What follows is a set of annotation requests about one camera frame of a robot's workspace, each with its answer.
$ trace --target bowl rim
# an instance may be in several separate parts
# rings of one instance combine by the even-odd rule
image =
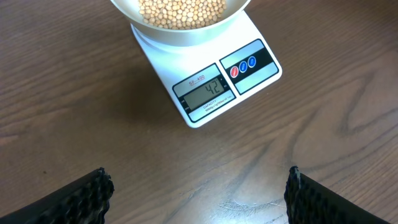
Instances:
[[[232,13],[230,16],[228,16],[227,18],[223,19],[222,21],[216,22],[216,23],[213,24],[213,25],[206,26],[206,27],[201,27],[201,28],[199,28],[199,29],[173,30],[173,29],[164,29],[164,28],[159,28],[159,27],[156,27],[156,26],[151,26],[151,25],[149,25],[149,24],[146,24],[146,23],[143,22],[143,21],[138,21],[137,19],[130,17],[129,14],[128,14],[121,6],[119,6],[119,4],[117,4],[117,3],[115,2],[115,0],[111,0],[111,2],[113,3],[113,5],[114,5],[117,9],[119,9],[119,11],[121,11],[127,18],[129,18],[129,19],[131,19],[131,20],[133,20],[133,21],[135,21],[135,22],[137,22],[137,23],[139,23],[139,24],[141,24],[141,25],[143,25],[143,26],[146,26],[146,27],[148,27],[148,28],[155,29],[155,30],[159,30],[159,31],[162,31],[162,32],[171,32],[171,33],[200,32],[200,31],[203,31],[203,30],[212,29],[212,28],[214,28],[214,27],[216,27],[216,26],[220,26],[220,25],[222,25],[222,24],[224,24],[224,23],[230,21],[234,16],[236,16],[237,14],[239,14],[246,6],[250,3],[251,0],[245,0],[245,1],[246,1],[246,2],[245,2],[236,12]]]

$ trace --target brown wooden surface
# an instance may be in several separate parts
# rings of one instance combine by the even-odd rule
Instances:
[[[398,223],[398,2],[246,11],[282,78],[190,129],[110,1],[0,1],[0,216],[105,167],[107,223],[285,223],[298,165]]]

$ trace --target kitchen scale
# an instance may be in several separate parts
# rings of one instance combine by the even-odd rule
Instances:
[[[218,37],[190,47],[158,43],[131,27],[192,128],[211,121],[282,75],[275,55],[244,11]]]

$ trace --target white bowl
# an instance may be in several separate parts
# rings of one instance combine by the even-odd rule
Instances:
[[[139,14],[138,0],[111,0],[111,2],[146,37],[163,44],[193,46],[211,40],[222,33],[247,4],[249,4],[250,0],[226,0],[227,8],[222,14],[222,21],[208,27],[192,30],[163,29],[144,23],[143,16]]]

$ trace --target scale control panel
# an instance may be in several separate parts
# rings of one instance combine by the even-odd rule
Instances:
[[[243,98],[250,90],[279,73],[261,39],[225,56],[220,64],[220,68],[214,63],[172,87],[193,123]]]

